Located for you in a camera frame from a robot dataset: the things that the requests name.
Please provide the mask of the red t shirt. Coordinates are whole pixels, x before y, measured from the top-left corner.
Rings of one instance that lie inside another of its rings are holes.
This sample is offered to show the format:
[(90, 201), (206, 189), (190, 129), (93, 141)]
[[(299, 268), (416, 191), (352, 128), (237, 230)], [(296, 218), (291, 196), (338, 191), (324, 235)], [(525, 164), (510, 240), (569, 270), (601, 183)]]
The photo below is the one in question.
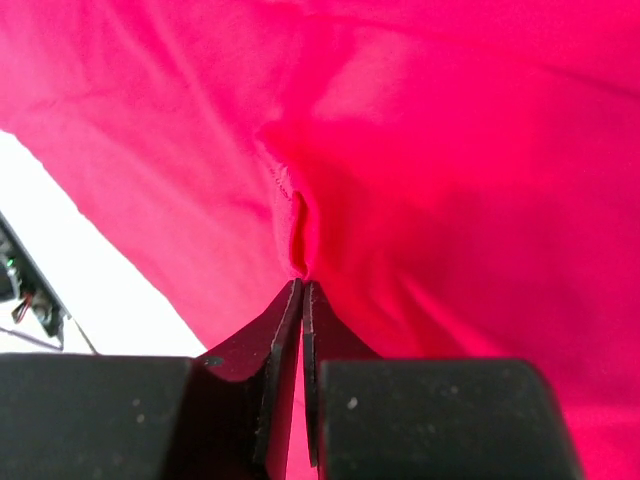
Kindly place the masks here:
[(1, 128), (203, 344), (312, 279), (638, 477), (637, 2), (5, 1)]

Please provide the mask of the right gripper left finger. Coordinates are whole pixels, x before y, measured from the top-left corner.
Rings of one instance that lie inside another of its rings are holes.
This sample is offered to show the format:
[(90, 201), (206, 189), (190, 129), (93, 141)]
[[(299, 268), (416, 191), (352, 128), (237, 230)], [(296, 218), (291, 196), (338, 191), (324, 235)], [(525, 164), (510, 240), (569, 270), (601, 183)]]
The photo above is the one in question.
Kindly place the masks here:
[(5, 479), (281, 479), (303, 299), (197, 358), (5, 354)]

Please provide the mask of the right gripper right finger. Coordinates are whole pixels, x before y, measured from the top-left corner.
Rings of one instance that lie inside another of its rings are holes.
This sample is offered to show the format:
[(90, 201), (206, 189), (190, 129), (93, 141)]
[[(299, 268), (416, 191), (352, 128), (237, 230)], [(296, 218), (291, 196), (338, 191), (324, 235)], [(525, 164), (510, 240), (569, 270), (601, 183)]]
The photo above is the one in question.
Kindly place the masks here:
[(580, 479), (556, 396), (511, 358), (385, 359), (310, 283), (302, 310), (309, 460), (322, 479)]

